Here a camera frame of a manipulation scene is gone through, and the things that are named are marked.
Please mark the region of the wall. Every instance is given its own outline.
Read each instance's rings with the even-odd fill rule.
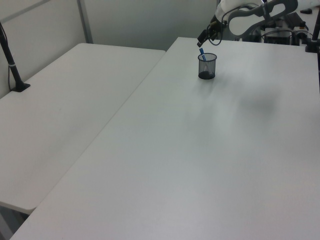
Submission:
[[[197,38],[216,0],[84,0],[95,44],[167,50],[177,37]]]
[[[86,42],[76,0],[50,0],[2,25],[23,81]],[[0,49],[0,98],[8,92],[8,63]]]

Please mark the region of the cable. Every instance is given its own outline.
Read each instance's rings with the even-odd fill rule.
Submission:
[[[275,31],[267,32],[267,33],[261,35],[261,37],[263,38],[263,37],[265,37],[267,35],[276,34],[276,33],[280,33],[280,32],[290,32],[291,34],[293,33],[293,31],[291,31],[291,30],[275,30]]]

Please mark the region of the pen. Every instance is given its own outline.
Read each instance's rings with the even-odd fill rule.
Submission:
[[[205,57],[205,52],[202,48],[199,49],[200,50],[200,53],[201,53],[201,56],[203,58],[204,61],[207,61],[206,57]]]

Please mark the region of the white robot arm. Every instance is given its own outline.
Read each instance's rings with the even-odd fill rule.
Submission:
[[[320,0],[222,0],[198,46],[208,38],[214,40],[226,25],[236,38],[243,38],[272,20],[317,5]]]

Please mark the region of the pen holder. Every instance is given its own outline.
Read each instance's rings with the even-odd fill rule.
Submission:
[[[199,59],[199,78],[204,80],[213,79],[216,76],[217,55],[205,53],[198,56]]]

